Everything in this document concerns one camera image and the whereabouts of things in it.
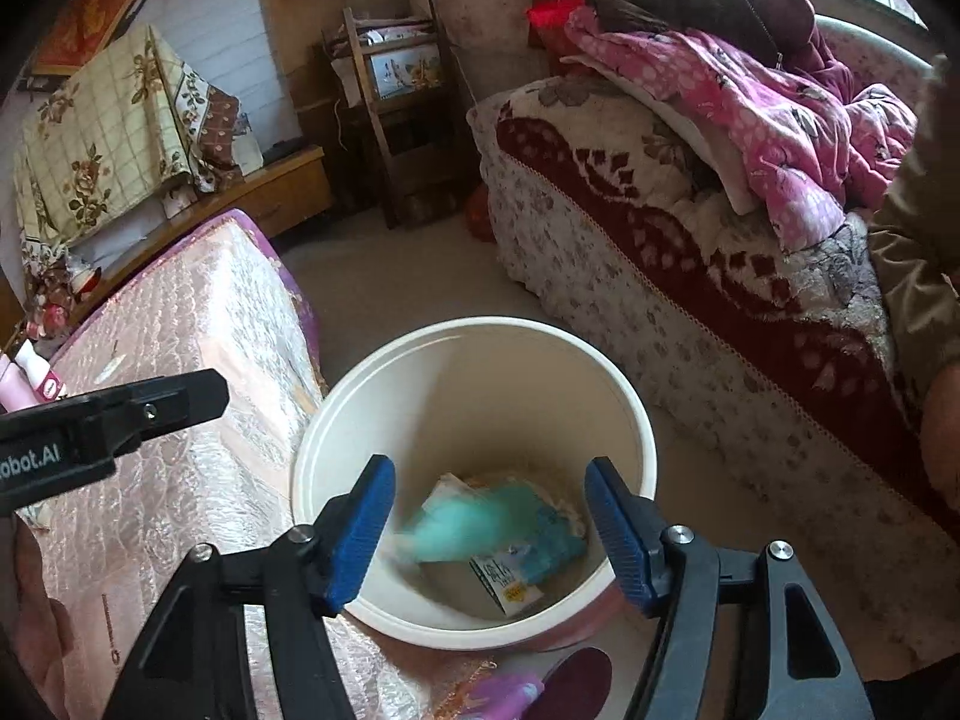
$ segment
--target white bottle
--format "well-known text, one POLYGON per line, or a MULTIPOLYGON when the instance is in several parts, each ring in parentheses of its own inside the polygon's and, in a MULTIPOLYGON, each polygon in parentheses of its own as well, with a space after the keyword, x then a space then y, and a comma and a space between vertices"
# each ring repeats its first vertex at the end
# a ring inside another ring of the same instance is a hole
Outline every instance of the white bottle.
POLYGON ((41 401, 49 403, 66 396, 64 382, 51 369, 49 362, 35 352, 34 345, 29 340, 23 341, 23 346, 13 356, 13 362, 27 374, 30 386, 41 401))

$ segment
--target metal screw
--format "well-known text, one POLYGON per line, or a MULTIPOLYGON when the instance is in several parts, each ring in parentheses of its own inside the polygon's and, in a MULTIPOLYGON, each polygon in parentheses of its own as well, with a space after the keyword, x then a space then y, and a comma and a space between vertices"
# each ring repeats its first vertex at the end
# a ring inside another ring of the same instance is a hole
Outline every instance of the metal screw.
POLYGON ((305 544, 307 541, 312 541, 313 526, 294 525, 294 527, 287 531, 287 538, 289 538, 290 541, 293 541, 295 544, 305 544))
POLYGON ((213 547, 209 544, 197 544, 190 550, 190 560, 193 562, 207 562, 213 557, 213 547))
POLYGON ((793 547, 786 541, 771 541, 767 549, 776 560, 790 560, 793 557, 793 547))
POLYGON ((666 538, 673 544, 689 544, 693 541, 693 531, 685 525, 671 525, 666 529, 666 538))

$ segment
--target trash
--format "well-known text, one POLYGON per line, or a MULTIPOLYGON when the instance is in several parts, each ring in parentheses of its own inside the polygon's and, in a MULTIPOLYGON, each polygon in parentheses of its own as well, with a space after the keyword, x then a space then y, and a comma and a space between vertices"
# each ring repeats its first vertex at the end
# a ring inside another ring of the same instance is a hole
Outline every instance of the trash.
POLYGON ((539 584, 584 554, 586 529, 565 502, 527 480, 464 483, 443 474, 397 538, 414 562, 468 562, 507 617, 544 597, 539 584))

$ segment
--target brown jacket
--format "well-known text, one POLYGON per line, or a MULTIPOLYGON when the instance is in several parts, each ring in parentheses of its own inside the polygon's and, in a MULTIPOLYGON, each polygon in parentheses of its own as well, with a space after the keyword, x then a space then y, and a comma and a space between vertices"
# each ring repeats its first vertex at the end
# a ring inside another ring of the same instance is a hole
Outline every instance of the brown jacket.
POLYGON ((937 372, 960 360, 960 71, 934 60, 904 157, 870 227, 870 254, 899 362, 918 405, 937 372))

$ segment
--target wooden drawer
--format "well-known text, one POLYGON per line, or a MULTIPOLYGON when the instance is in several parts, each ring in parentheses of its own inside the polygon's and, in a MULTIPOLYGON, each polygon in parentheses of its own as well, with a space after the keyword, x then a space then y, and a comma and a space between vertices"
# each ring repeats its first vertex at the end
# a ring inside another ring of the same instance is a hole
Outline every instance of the wooden drawer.
POLYGON ((264 181, 233 205, 246 213, 267 238, 272 238, 331 204, 330 184, 323 162, 317 158, 264 181))

